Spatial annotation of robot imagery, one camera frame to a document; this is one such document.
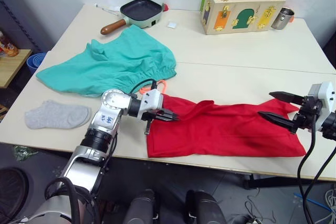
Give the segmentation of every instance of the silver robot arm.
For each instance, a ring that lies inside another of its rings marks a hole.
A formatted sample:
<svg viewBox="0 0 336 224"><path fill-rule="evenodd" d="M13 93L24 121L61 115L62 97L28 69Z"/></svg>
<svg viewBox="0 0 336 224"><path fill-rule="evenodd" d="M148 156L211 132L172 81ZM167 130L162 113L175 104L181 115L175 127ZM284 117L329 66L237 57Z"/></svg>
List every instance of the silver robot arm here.
<svg viewBox="0 0 336 224"><path fill-rule="evenodd" d="M94 115L85 138L76 147L61 175L61 178L71 181L76 191L81 190L83 194L90 195L91 199L98 193L122 115L130 115L147 121L145 134L149 133L153 119L177 120L176 114L162 108L163 95L157 89L144 94L142 100L137 99L134 94L110 89L102 95L101 101L101 107ZM64 190L64 183L59 181L57 189L51 197L46 197L46 201L30 217L28 224L82 223L87 200L83 197L76 199L80 220L74 222L74 217L71 216L69 192Z"/></svg>
<svg viewBox="0 0 336 224"><path fill-rule="evenodd" d="M324 138L336 140L336 113L332 112L336 96L330 81L312 85L308 95L304 97L283 91L271 92L270 95L301 107L292 120L271 112L259 111L263 118L288 129L291 133L296 133L298 128L309 131L314 128L315 131L322 132Z"/></svg>

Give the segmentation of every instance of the green door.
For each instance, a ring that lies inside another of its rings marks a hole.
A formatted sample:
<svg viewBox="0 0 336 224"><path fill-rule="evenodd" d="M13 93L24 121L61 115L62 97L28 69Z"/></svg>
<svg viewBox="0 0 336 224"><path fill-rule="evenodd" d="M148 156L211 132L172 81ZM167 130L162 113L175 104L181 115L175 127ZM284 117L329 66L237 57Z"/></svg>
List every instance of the green door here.
<svg viewBox="0 0 336 224"><path fill-rule="evenodd" d="M254 10L253 9L242 10L237 16L238 23L237 23L236 26L233 27L233 29L247 28L248 27L248 24L247 24L248 18L250 16L253 17L253 15L254 15Z"/></svg>

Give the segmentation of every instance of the small white square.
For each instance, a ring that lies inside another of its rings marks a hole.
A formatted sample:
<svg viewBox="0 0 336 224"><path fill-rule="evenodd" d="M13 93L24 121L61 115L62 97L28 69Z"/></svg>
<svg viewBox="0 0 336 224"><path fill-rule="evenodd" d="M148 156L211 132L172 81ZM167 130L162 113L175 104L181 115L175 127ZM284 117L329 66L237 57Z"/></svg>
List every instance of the small white square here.
<svg viewBox="0 0 336 224"><path fill-rule="evenodd" d="M173 28L173 29L176 28L176 26L177 26L177 23L174 23L174 22L169 22L167 25L167 27Z"/></svg>

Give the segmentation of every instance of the gray sock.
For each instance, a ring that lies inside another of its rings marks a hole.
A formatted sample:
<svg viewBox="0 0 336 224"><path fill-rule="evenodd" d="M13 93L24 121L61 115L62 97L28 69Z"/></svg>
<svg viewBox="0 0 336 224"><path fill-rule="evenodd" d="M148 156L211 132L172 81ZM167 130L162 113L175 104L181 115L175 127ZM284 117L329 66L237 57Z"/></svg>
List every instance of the gray sock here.
<svg viewBox="0 0 336 224"><path fill-rule="evenodd" d="M26 125L31 129L70 129L85 124L91 117L91 109L80 105L64 105L52 100L25 113Z"/></svg>

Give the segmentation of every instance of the stainless steel cup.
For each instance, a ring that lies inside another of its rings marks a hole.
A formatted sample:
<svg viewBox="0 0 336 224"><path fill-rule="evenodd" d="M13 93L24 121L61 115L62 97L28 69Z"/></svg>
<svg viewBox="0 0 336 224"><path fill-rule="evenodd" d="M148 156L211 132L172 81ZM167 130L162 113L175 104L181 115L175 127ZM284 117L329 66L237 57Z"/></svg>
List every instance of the stainless steel cup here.
<svg viewBox="0 0 336 224"><path fill-rule="evenodd" d="M294 16L294 12L289 8L282 8L278 17L274 20L272 27L277 30L282 30L290 21L291 17Z"/></svg>

